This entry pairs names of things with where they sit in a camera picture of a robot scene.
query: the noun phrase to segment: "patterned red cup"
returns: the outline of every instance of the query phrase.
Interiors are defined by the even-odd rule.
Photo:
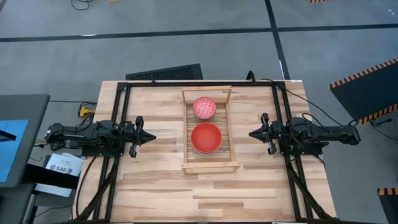
[[[193,102],[193,114],[200,121],[209,121],[216,114],[216,103],[210,97],[199,97]]]

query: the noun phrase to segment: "red bowl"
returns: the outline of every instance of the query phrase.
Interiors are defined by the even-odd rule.
[[[221,131],[211,123],[198,124],[191,132],[192,146],[200,153],[210,154],[217,151],[222,140]]]

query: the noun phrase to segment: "yellow tool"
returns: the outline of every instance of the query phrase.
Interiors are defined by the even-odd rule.
[[[79,110],[79,117],[83,118],[87,116],[88,114],[94,114],[95,110],[89,110],[85,106],[82,106]]]

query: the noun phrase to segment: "black floor stripe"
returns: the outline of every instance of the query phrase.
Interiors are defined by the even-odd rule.
[[[1,12],[1,9],[3,9],[3,7],[4,7],[5,3],[6,3],[6,1],[7,1],[7,0],[0,0],[0,12]]]
[[[278,28],[278,31],[279,32],[297,32],[297,31],[361,30],[361,29],[388,29],[388,28],[398,28],[398,24],[317,26],[317,27],[281,27],[281,28]]]
[[[287,65],[286,65],[284,50],[282,48],[282,43],[280,42],[280,38],[279,38],[279,34],[278,34],[278,28],[276,26],[274,11],[272,10],[272,6],[271,6],[271,0],[265,0],[265,2],[266,2],[266,6],[267,6],[269,22],[271,23],[272,35],[274,36],[276,51],[278,54],[279,62],[282,66],[283,78],[285,80],[290,80],[290,75],[289,75],[289,71],[288,71]]]
[[[6,0],[3,0],[2,2],[0,2],[0,8],[2,7],[2,5],[4,5],[5,1]],[[323,26],[323,27],[281,27],[281,28],[276,28],[276,30],[278,32],[300,32],[300,31],[361,30],[361,29],[388,29],[388,28],[398,28],[398,24]],[[243,28],[243,29],[141,32],[141,33],[123,33],[123,34],[63,35],[63,36],[43,36],[43,37],[3,37],[3,38],[0,37],[0,42],[92,40],[92,39],[115,39],[115,38],[134,38],[134,37],[168,37],[168,36],[178,36],[178,35],[208,35],[208,34],[250,34],[250,33],[261,33],[261,32],[273,32],[273,31],[272,31],[272,28]]]
[[[93,40],[93,39],[115,39],[115,38],[132,38],[132,37],[168,37],[176,35],[207,35],[207,34],[250,34],[250,33],[261,33],[261,32],[271,32],[271,28],[187,30],[187,31],[142,32],[142,33],[126,33],[126,34],[97,34],[97,35],[64,35],[64,36],[50,36],[50,37],[6,37],[6,38],[0,38],[0,42]]]

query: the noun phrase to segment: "wooden tabletop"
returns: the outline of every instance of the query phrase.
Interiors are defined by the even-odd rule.
[[[111,119],[117,81],[105,81],[98,98],[95,120]],[[286,87],[305,97],[303,83],[286,81]],[[267,153],[267,144],[248,133],[261,127],[260,117],[268,113],[276,120],[274,100],[268,86],[233,87],[229,101],[236,161],[235,173],[184,175],[182,87],[132,88],[127,120],[144,117],[144,130],[157,139],[142,145],[137,157],[128,153],[119,164],[112,222],[266,222],[293,221],[294,213],[284,159]],[[293,116],[309,113],[308,103],[288,93]],[[118,112],[120,120],[124,93]],[[280,106],[286,121],[282,96]],[[309,191],[327,213],[335,208],[323,164],[313,156],[302,156]],[[91,158],[84,163],[82,174]],[[103,158],[91,166],[81,190],[79,211],[83,211],[98,188]],[[297,189],[302,216],[305,207]],[[101,204],[104,217],[108,192]]]

